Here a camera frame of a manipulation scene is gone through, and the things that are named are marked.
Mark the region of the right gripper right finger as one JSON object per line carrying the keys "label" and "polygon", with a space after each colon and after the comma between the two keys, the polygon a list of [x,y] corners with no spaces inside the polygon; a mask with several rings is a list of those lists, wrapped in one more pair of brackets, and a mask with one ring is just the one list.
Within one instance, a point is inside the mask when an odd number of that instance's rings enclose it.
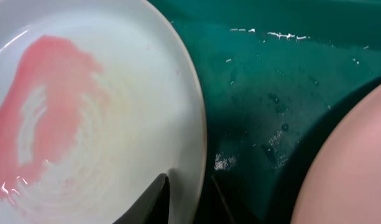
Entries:
{"label": "right gripper right finger", "polygon": [[220,224],[258,224],[253,215],[219,176],[211,179],[211,213],[213,223]]}

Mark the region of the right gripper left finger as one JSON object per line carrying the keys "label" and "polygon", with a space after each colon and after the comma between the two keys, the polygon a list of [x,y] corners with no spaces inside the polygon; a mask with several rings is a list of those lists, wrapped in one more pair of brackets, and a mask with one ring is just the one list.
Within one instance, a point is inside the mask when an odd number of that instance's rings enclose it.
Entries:
{"label": "right gripper left finger", "polygon": [[167,224],[169,208],[169,178],[167,174],[161,173],[113,224]]}

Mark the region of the light blue plate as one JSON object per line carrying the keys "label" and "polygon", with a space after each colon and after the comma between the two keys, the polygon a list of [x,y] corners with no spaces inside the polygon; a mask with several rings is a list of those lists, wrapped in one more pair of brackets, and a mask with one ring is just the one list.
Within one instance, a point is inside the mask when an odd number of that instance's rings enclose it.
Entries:
{"label": "light blue plate", "polygon": [[0,0],[0,223],[113,223],[157,179],[191,223],[206,146],[195,67],[151,3]]}

